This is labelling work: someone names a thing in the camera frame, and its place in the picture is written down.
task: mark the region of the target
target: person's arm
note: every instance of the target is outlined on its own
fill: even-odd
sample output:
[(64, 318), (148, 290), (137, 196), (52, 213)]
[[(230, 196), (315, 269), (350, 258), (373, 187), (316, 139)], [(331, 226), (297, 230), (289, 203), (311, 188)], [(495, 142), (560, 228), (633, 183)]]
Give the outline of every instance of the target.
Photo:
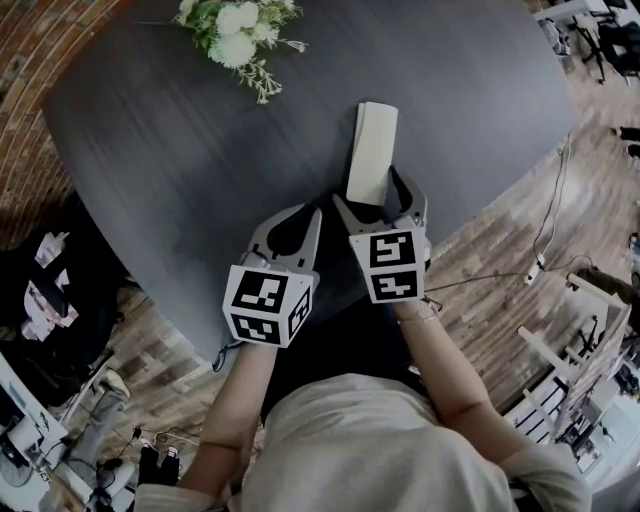
[(200, 446), (178, 487), (216, 499), (241, 469), (243, 451), (253, 445), (260, 409), (271, 379), (278, 349), (246, 343), (200, 433)]
[(394, 310), (444, 427), (461, 434), (496, 464), (534, 446), (491, 405), (482, 379), (444, 330), (434, 309), (416, 300), (396, 303)]

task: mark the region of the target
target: beige shirt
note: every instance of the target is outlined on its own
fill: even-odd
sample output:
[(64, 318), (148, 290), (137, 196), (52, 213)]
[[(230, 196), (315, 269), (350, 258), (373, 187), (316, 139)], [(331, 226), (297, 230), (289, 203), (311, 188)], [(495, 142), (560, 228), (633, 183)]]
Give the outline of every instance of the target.
[[(591, 508), (568, 446), (535, 446), (497, 466), (396, 381), (348, 374), (309, 384), (273, 408), (266, 429), (232, 512), (516, 511), (513, 479), (544, 511)], [(210, 497), (184, 489), (143, 485), (136, 496), (136, 512), (208, 509)]]

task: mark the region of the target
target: white paper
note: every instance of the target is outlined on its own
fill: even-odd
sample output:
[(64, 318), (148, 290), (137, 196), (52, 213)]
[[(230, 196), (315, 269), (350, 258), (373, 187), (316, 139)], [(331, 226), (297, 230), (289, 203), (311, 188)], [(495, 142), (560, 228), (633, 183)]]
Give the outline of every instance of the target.
[(347, 199), (383, 206), (393, 159), (398, 109), (381, 103), (360, 103)]

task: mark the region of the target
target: dark gray table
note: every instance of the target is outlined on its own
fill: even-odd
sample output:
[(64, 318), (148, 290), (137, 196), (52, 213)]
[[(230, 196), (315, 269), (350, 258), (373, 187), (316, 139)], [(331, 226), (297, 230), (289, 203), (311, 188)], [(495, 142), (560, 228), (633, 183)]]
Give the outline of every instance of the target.
[[(284, 92), (266, 107), (137, 0), (65, 71), (45, 106), (65, 166), (107, 241), (209, 358), (228, 339), (229, 265), (279, 210), (322, 202), (348, 168), (356, 106), (399, 108), (394, 161), (429, 199), (438, 243), (533, 167), (575, 113), (551, 49), (520, 0), (304, 0), (271, 52)], [(315, 320), (362, 296), (327, 208)]]

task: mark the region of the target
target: wooden floor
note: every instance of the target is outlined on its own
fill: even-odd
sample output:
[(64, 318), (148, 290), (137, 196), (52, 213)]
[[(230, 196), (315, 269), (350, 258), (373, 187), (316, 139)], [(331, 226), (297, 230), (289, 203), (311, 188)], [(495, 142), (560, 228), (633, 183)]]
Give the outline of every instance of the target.
[[(572, 133), (571, 159), (555, 237), (546, 254), (547, 266), (586, 253), (601, 269), (628, 279), (626, 244), (629, 233), (637, 229), (640, 174), (609, 128), (640, 124), (640, 83), (629, 87), (609, 73), (601, 86), (595, 71), (585, 68), (579, 59), (574, 59), (573, 67), (568, 80), (580, 124)], [(548, 207), (558, 166), (554, 150), (474, 221), (437, 247), (427, 288), (496, 272), (526, 272), (533, 262), (532, 242)], [(546, 240), (543, 237), (539, 247)], [(429, 294), (444, 303), (444, 324), (503, 411), (545, 369), (517, 336), (518, 326), (544, 332), (559, 351), (589, 316), (589, 311), (572, 302), (564, 287), (568, 270), (585, 265), (586, 260), (574, 263), (541, 275), (531, 287), (524, 285), (522, 277), (495, 278)], [(109, 439), (110, 451), (119, 451), (137, 424), (154, 432), (177, 427), (197, 433), (221, 378), (144, 295), (124, 292), (121, 311), (126, 319), (113, 336), (116, 356), (112, 366), (130, 386), (132, 398), (125, 418)], [(182, 453), (193, 451), (188, 443), (177, 444)], [(130, 449), (130, 455), (135, 457), (135, 451)]]

